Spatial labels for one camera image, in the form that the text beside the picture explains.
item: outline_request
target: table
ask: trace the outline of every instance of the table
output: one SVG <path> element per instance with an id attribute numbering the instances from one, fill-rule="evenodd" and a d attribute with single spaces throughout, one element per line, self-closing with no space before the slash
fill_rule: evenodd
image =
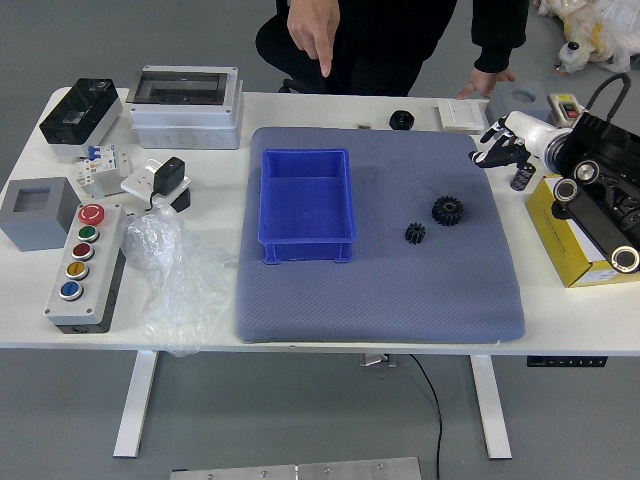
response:
<path id="1" fill-rule="evenodd" d="M 53 93 L 38 124 L 60 101 L 68 88 Z M 127 91 L 119 90 L 124 101 Z M 339 97 L 246 92 L 240 148 L 237 150 L 144 150 L 131 131 L 127 109 L 111 128 L 103 144 L 124 149 L 134 168 L 149 158 L 164 161 L 176 155 L 185 160 L 192 179 L 191 207 L 180 216 L 187 228 L 211 243 L 237 255 L 240 247 L 249 149 L 252 134 L 264 126 L 310 126 L 357 128 L 367 124 L 389 129 L 391 114 L 408 110 L 416 118 L 415 130 L 442 129 L 438 99 Z M 486 101 L 472 100 L 481 106 Z M 74 178 L 76 158 L 57 157 L 34 128 L 18 159 L 10 180 L 66 175 Z M 413 343 L 320 343 L 274 342 L 245 344 L 235 333 L 234 307 L 225 311 L 215 325 L 213 341 L 205 351 L 225 352 L 315 352 L 386 354 L 471 355 L 487 445 L 492 458 L 510 458 L 504 420 L 493 376 L 491 355 L 640 355 L 640 322 L 630 301 L 638 291 L 633 283 L 565 289 L 549 260 L 525 208 L 528 194 L 547 173 L 534 160 L 537 173 L 528 189 L 509 187 L 515 169 L 488 170 L 487 176 L 507 236 L 521 290 L 527 332 L 523 338 L 498 344 L 413 344 Z M 77 188 L 82 201 L 89 197 Z M 4 199 L 5 191 L 0 196 Z M 104 203 L 118 203 L 127 212 L 146 205 L 131 195 L 108 197 Z M 149 292 L 143 274 L 127 266 L 122 279 L 113 323 L 108 334 L 64 335 L 43 314 L 60 250 L 23 253 L 0 235 L 3 268 L 0 272 L 0 347 L 136 350 L 131 388 L 125 404 L 115 456 L 136 456 L 146 402 L 151 388 L 157 352 L 162 349 L 144 334 L 140 312 Z M 235 286 L 235 272 L 228 272 Z"/>

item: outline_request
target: blue plastic bin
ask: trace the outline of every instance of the blue plastic bin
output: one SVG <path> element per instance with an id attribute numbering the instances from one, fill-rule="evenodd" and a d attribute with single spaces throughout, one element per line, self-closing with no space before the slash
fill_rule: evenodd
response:
<path id="1" fill-rule="evenodd" d="M 346 150 L 265 150 L 260 224 L 264 263 L 351 261 L 356 225 Z"/>

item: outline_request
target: black plug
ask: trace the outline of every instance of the black plug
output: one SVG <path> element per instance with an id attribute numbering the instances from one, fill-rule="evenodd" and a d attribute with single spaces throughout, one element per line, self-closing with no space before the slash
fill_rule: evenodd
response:
<path id="1" fill-rule="evenodd" d="M 184 162 L 178 157 L 167 160 L 153 176 L 153 194 L 169 195 L 184 179 Z"/>

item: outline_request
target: white table leg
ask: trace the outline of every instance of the white table leg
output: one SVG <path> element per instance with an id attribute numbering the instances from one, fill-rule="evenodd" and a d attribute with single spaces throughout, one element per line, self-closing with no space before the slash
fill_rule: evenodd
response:
<path id="1" fill-rule="evenodd" d="M 470 355 L 489 458 L 512 458 L 490 355 Z"/>
<path id="2" fill-rule="evenodd" d="M 131 374 L 129 393 L 122 412 L 120 431 L 116 440 L 116 447 L 113 451 L 114 457 L 138 456 L 140 437 L 144 417 L 147 413 L 147 403 L 149 393 L 153 383 L 153 374 L 156 369 L 158 352 L 151 350 L 141 350 L 136 356 L 136 363 Z"/>

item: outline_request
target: yellow box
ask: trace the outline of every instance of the yellow box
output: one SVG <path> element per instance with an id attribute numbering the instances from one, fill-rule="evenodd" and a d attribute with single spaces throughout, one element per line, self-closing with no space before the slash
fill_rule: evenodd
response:
<path id="1" fill-rule="evenodd" d="M 527 200 L 527 210 L 564 286 L 640 280 L 640 272 L 627 274 L 614 270 L 573 220 L 558 220 L 553 216 L 553 187 L 560 178 L 544 177 Z"/>

